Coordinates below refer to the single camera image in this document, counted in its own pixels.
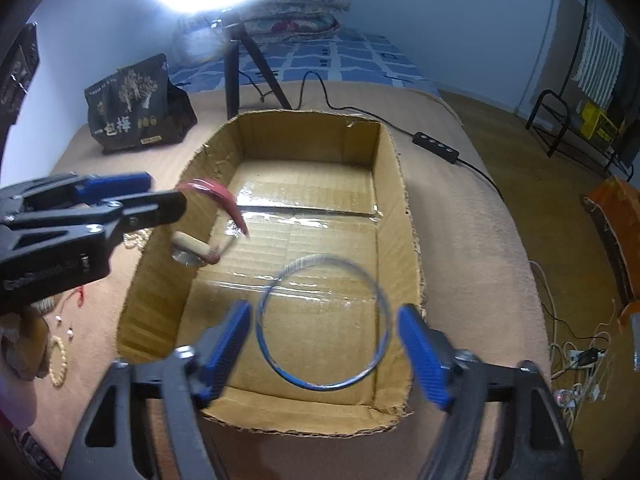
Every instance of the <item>blue checkered bedsheet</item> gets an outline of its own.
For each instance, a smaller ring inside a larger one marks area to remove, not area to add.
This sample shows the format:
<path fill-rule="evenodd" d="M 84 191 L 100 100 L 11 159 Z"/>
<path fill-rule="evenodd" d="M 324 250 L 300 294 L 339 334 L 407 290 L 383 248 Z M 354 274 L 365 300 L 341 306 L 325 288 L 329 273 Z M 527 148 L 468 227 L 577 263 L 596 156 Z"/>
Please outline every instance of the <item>blue checkered bedsheet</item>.
<path fill-rule="evenodd" d="M 415 88 L 440 97 L 438 89 L 420 74 L 407 56 L 385 36 L 363 34 L 344 28 L 327 40 L 293 43 L 283 41 L 261 46 L 278 81 L 301 80 L 307 70 L 315 70 L 327 81 L 359 81 Z M 255 82 L 264 78 L 244 48 L 240 50 L 240 70 Z M 209 61 L 198 66 L 176 66 L 170 70 L 171 82 L 187 92 L 202 92 L 225 87 L 224 62 Z M 248 84 L 240 76 L 241 84 Z"/>

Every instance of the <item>blue gripper pad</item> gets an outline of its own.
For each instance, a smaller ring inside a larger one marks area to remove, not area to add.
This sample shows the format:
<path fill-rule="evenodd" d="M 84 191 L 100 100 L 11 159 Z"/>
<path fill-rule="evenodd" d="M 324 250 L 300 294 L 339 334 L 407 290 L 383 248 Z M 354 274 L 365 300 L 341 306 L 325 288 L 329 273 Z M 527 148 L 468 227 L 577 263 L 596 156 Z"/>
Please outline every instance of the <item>blue gripper pad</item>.
<path fill-rule="evenodd" d="M 78 203 L 93 205 L 112 196 L 146 193 L 152 184 L 153 179 L 148 173 L 92 176 L 76 186 L 76 200 Z"/>
<path fill-rule="evenodd" d="M 216 327 L 221 331 L 220 339 L 200 373 L 200 381 L 205 385 L 205 389 L 197 396 L 202 402 L 209 403 L 217 399 L 225 388 L 249 333 L 251 310 L 251 303 L 245 300 L 238 301 L 222 324 Z"/>
<path fill-rule="evenodd" d="M 436 331 L 427 327 L 413 305 L 403 305 L 398 311 L 398 332 L 422 392 L 441 410 L 447 410 L 453 396 L 447 388 L 449 369 L 440 361 L 430 342 L 430 332 Z"/>

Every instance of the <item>black package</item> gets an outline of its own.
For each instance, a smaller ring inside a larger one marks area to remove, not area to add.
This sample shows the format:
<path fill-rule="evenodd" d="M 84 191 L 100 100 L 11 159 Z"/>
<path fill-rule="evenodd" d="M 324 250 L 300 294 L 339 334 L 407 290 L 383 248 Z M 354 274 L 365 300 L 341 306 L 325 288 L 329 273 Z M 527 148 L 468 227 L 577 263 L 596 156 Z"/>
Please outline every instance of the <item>black package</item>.
<path fill-rule="evenodd" d="M 165 54 L 118 69 L 84 91 L 89 130 L 105 151 L 181 142 L 198 120 L 169 81 Z"/>

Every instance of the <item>blue bangle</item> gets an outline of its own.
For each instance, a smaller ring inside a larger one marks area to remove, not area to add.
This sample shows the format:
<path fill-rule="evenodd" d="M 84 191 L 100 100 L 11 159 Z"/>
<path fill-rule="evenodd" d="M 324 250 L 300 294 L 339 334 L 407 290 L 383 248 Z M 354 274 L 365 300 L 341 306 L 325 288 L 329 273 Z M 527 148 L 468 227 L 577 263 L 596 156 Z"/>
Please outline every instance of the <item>blue bangle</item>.
<path fill-rule="evenodd" d="M 383 314 L 385 318 L 385 334 L 382 336 L 380 343 L 378 345 L 378 349 L 376 354 L 374 355 L 372 361 L 364 368 L 356 376 L 353 376 L 351 379 L 347 379 L 345 381 L 341 381 L 339 383 L 332 384 L 314 384 L 308 383 L 294 377 L 288 372 L 284 371 L 280 365 L 275 361 L 269 352 L 269 348 L 267 347 L 267 342 L 264 339 L 264 333 L 262 332 L 262 320 L 264 318 L 264 311 L 267 308 L 267 302 L 269 301 L 270 295 L 273 293 L 274 289 L 280 284 L 280 282 L 290 276 L 294 272 L 298 270 L 305 269 L 307 267 L 316 267 L 320 265 L 334 265 L 338 267 L 343 267 L 345 269 L 350 270 L 354 274 L 359 275 L 363 280 L 365 280 L 369 286 L 376 292 L 376 303 L 379 306 L 380 312 Z M 374 280 L 369 273 L 358 266 L 357 264 L 346 260 L 344 258 L 339 258 L 338 256 L 333 256 L 331 254 L 311 254 L 309 256 L 302 256 L 297 260 L 292 261 L 287 264 L 282 272 L 269 284 L 267 290 L 265 291 L 260 303 L 258 305 L 258 310 L 255 316 L 255 335 L 258 339 L 258 345 L 260 346 L 260 350 L 262 351 L 262 355 L 269 363 L 269 366 L 273 368 L 273 370 L 284 380 L 291 384 L 295 384 L 299 388 L 304 388 L 305 390 L 313 390 L 315 392 L 332 392 L 335 390 L 341 390 L 343 388 L 347 388 L 352 384 L 355 384 L 361 380 L 363 380 L 367 375 L 369 375 L 374 368 L 380 364 L 380 361 L 384 357 L 386 353 L 386 349 L 389 346 L 389 340 L 391 339 L 391 328 L 392 328 L 392 319 L 391 319 L 391 308 L 389 307 L 388 299 L 386 298 L 385 293 L 382 291 L 376 280 Z"/>

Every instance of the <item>tripod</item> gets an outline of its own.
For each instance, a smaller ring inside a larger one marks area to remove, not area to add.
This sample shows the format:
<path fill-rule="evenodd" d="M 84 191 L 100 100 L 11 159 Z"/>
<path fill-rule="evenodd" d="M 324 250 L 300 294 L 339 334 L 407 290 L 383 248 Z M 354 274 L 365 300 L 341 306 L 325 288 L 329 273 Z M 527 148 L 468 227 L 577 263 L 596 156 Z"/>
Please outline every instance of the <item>tripod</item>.
<path fill-rule="evenodd" d="M 222 26 L 228 34 L 231 46 L 225 54 L 225 93 L 226 93 L 226 118 L 231 119 L 238 115 L 240 108 L 240 43 L 242 43 L 260 70 L 264 80 L 277 97 L 280 105 L 291 110 L 291 104 L 282 91 L 278 80 L 273 75 L 267 60 L 264 59 L 260 47 L 252 40 L 240 20 L 240 15 L 234 10 L 226 10 L 220 16 Z"/>

